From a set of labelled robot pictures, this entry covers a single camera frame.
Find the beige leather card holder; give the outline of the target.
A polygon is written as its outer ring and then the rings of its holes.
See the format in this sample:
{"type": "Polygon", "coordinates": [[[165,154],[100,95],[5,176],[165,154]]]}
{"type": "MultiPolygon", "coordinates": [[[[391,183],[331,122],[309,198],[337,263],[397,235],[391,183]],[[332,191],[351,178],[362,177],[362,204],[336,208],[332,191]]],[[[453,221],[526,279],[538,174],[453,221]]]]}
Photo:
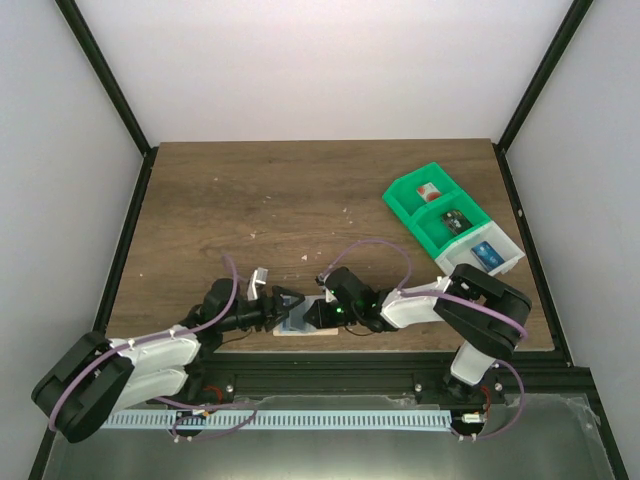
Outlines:
{"type": "Polygon", "coordinates": [[[289,311],[288,317],[272,331],[277,337],[310,337],[310,336],[335,336],[339,334],[338,328],[318,329],[306,322],[303,318],[313,306],[316,300],[324,300],[323,295],[312,295],[295,308],[289,311]]]}

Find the black VIP card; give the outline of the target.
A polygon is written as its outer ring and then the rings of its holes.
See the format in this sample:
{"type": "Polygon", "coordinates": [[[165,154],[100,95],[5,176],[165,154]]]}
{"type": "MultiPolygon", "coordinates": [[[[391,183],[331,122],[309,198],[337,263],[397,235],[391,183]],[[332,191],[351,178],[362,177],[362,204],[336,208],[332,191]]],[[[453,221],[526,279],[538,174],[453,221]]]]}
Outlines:
{"type": "Polygon", "coordinates": [[[460,210],[449,210],[442,214],[440,219],[454,236],[461,235],[472,227],[472,223],[460,210]]]}

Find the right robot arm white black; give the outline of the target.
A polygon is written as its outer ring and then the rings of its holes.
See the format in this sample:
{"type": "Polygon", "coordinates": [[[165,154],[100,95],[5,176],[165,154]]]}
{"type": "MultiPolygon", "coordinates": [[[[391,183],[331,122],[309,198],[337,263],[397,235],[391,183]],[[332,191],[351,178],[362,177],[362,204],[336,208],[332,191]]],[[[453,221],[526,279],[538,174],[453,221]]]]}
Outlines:
{"type": "Polygon", "coordinates": [[[528,296],[470,264],[451,275],[404,289],[373,290],[346,267],[321,281],[324,294],[303,314],[317,330],[359,324],[372,333],[444,322],[463,339],[442,390],[455,402],[467,402],[498,361],[508,362],[527,337],[532,309],[528,296]]]}

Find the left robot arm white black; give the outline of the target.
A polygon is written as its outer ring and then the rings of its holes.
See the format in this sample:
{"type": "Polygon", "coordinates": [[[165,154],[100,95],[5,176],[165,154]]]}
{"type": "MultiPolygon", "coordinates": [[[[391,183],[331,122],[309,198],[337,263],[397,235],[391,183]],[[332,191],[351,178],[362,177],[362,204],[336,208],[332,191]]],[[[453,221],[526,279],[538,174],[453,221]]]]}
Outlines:
{"type": "Polygon", "coordinates": [[[39,380],[31,399],[54,431],[78,443],[113,413],[177,395],[225,333],[269,332],[304,300],[280,286],[269,293],[253,286],[242,295],[233,279],[218,279],[201,303],[166,330],[129,339],[108,339],[97,331],[81,336],[39,380]]]}

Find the red white card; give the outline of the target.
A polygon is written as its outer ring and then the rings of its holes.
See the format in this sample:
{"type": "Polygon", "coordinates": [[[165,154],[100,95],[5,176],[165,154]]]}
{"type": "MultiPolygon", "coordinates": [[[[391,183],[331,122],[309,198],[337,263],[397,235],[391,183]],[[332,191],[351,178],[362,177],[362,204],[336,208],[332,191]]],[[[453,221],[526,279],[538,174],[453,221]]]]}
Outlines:
{"type": "Polygon", "coordinates": [[[442,196],[442,192],[432,182],[420,185],[416,192],[425,203],[431,203],[442,196]]]}

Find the blue card in bin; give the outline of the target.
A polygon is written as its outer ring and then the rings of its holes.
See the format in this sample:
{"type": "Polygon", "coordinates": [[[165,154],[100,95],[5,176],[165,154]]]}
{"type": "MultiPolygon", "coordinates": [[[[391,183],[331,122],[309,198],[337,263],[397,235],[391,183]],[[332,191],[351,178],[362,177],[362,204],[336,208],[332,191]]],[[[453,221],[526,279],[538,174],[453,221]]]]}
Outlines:
{"type": "Polygon", "coordinates": [[[490,272],[505,263],[502,256],[487,241],[482,241],[470,249],[474,258],[490,272]]]}

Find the green plastic bin middle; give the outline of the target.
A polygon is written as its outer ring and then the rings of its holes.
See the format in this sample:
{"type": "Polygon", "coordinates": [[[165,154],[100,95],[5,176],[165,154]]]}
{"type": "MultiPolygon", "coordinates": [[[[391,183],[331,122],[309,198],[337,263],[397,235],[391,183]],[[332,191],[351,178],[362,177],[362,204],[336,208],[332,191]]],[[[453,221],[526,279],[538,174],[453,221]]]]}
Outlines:
{"type": "Polygon", "coordinates": [[[432,259],[455,241],[489,223],[489,215],[462,191],[445,194],[420,207],[409,221],[409,231],[432,259]]]}

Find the metal sheet front panel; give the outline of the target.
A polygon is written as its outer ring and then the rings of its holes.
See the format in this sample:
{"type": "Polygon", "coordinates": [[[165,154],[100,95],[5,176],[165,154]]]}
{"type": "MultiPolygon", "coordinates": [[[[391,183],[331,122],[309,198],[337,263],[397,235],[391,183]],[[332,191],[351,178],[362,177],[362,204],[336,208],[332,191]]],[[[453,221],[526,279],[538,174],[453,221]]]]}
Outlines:
{"type": "Polygon", "coordinates": [[[54,442],[43,479],[624,479],[583,396],[494,406],[488,440],[420,430],[250,430],[174,442],[152,426],[54,442]]]}

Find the green plastic bin far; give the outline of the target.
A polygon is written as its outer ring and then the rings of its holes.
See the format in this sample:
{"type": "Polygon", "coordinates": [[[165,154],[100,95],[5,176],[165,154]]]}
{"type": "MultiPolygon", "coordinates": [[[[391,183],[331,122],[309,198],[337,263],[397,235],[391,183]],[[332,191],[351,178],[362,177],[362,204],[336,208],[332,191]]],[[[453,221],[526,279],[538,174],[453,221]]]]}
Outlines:
{"type": "Polygon", "coordinates": [[[403,222],[420,208],[459,190],[459,185],[436,162],[429,163],[394,180],[382,196],[391,211],[403,222]]]}

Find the black frame side rail left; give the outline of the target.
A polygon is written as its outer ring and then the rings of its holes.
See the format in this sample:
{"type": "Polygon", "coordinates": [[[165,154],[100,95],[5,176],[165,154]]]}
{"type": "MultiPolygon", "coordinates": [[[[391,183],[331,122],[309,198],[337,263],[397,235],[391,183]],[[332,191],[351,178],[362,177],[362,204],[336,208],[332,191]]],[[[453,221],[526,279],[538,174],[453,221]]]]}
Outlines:
{"type": "Polygon", "coordinates": [[[153,147],[143,157],[96,316],[90,330],[91,333],[104,335],[107,331],[158,150],[158,146],[153,147]]]}

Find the black frame side rail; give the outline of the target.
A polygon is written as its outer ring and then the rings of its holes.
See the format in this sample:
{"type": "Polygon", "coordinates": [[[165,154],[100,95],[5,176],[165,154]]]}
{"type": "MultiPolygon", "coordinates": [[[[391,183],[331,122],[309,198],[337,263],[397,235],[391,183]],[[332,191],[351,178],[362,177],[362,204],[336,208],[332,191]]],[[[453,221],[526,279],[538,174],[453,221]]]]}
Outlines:
{"type": "Polygon", "coordinates": [[[529,227],[524,208],[508,164],[506,153],[497,144],[492,144],[502,180],[506,188],[511,208],[516,219],[520,237],[524,245],[528,263],[532,272],[533,280],[541,303],[542,311],[547,322],[547,326],[553,342],[554,358],[562,359],[562,362],[569,367],[574,365],[573,358],[560,322],[560,318],[553,301],[546,275],[542,267],[538,251],[534,242],[531,229],[529,227]]]}
{"type": "Polygon", "coordinates": [[[143,157],[96,316],[90,330],[91,333],[104,335],[107,331],[158,150],[158,146],[153,147],[143,157]]]}

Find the black frame side rail right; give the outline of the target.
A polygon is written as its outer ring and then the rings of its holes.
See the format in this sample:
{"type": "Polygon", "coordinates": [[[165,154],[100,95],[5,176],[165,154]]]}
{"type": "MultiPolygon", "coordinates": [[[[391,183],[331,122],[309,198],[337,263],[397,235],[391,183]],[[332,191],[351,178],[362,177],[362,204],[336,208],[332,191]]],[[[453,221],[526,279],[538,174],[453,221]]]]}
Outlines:
{"type": "Polygon", "coordinates": [[[542,267],[538,251],[534,242],[531,229],[529,227],[524,208],[508,164],[506,153],[497,144],[492,144],[502,180],[506,188],[511,208],[516,219],[520,237],[524,245],[528,263],[532,272],[533,280],[541,303],[542,311],[547,322],[547,326],[553,342],[554,358],[562,359],[562,362],[569,367],[574,365],[573,358],[560,322],[560,318],[553,301],[546,275],[542,267]]]}

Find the black frame post left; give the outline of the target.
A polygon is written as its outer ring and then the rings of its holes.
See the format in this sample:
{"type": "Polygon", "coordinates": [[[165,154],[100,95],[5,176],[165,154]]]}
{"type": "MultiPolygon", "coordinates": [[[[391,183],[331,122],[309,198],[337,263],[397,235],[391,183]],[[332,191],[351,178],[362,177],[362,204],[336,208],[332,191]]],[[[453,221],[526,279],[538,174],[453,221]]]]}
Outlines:
{"type": "Polygon", "coordinates": [[[151,151],[151,146],[77,2],[73,0],[55,0],[55,4],[89,61],[136,148],[143,156],[147,155],[151,151]]]}

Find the black frame post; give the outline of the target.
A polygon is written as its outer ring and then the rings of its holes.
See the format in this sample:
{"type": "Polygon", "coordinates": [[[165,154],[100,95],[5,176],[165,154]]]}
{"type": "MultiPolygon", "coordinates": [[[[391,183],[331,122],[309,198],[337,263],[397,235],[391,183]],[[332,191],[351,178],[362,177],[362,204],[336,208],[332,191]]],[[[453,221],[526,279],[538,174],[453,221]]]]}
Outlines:
{"type": "Polygon", "coordinates": [[[89,61],[136,148],[143,156],[147,155],[151,151],[151,146],[77,2],[73,0],[55,0],[55,4],[89,61]]]}
{"type": "Polygon", "coordinates": [[[571,2],[569,9],[564,15],[514,113],[496,144],[500,151],[507,152],[515,141],[593,3],[593,0],[574,0],[571,2]]]}

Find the black frame post right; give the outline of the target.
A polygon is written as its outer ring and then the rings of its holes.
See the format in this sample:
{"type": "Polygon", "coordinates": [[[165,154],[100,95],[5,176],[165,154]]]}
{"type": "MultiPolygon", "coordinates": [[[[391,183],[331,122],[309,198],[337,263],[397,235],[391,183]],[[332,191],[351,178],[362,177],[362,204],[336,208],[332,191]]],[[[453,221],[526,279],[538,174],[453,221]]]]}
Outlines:
{"type": "Polygon", "coordinates": [[[564,15],[514,113],[496,144],[500,151],[507,152],[515,141],[593,3],[593,0],[574,0],[571,2],[569,9],[564,15]]]}

